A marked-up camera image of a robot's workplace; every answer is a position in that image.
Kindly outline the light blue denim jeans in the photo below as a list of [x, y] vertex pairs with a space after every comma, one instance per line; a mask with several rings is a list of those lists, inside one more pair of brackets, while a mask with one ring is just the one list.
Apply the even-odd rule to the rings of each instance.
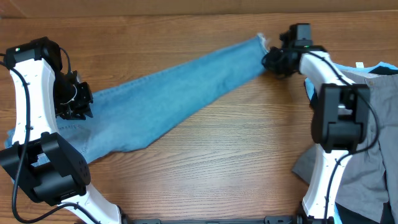
[[93, 117], [57, 119], [86, 162], [144, 149], [219, 97], [258, 77], [266, 38], [255, 38], [93, 95]]

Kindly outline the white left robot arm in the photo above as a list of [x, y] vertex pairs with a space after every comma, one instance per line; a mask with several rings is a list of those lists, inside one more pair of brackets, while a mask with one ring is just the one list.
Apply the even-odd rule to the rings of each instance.
[[13, 179], [11, 208], [17, 193], [44, 202], [52, 212], [67, 209], [85, 223], [129, 223], [121, 208], [91, 184], [85, 158], [58, 130], [57, 118], [84, 120], [92, 115], [93, 96], [74, 70], [62, 72], [66, 51], [47, 37], [6, 50], [16, 92], [16, 127], [11, 145], [1, 151], [1, 166]]

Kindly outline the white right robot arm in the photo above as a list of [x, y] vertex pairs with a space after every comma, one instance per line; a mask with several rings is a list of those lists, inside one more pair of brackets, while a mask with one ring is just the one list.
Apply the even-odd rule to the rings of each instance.
[[271, 47], [262, 59], [266, 70], [282, 77], [298, 72], [314, 85], [318, 103], [311, 124], [315, 167], [294, 223], [333, 223], [335, 198], [348, 161], [361, 152], [370, 116], [370, 90], [346, 78], [321, 47]]

